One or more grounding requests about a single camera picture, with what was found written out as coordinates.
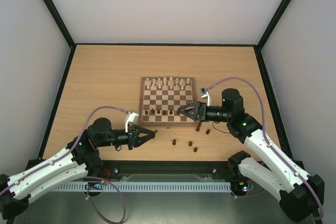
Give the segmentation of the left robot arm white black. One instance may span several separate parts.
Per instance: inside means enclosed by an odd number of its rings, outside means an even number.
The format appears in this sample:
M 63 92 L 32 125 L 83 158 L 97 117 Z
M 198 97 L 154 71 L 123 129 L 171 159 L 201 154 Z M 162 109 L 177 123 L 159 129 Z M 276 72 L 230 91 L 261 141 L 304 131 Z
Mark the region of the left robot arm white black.
M 107 118 L 98 118 L 81 136 L 49 159 L 19 174 L 1 175 L 1 215 L 4 220 L 23 213 L 29 204 L 67 182 L 97 177 L 102 169 L 99 147 L 113 146 L 119 151 L 139 147 L 155 138 L 155 132 L 138 125 L 112 129 Z

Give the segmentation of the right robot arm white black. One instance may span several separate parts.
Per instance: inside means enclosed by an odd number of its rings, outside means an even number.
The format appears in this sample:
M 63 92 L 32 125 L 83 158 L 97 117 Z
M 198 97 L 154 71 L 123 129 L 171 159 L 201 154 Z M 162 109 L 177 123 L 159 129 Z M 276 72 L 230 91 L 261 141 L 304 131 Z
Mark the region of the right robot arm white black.
M 273 195 L 290 220 L 300 223 L 323 205 L 324 180 L 310 175 L 269 138 L 264 127 L 245 112 L 238 90 L 225 89 L 220 106 L 193 102 L 177 111 L 194 121 L 225 122 L 229 133 L 263 161 L 260 164 L 240 151 L 228 159 L 230 174 L 249 178 Z

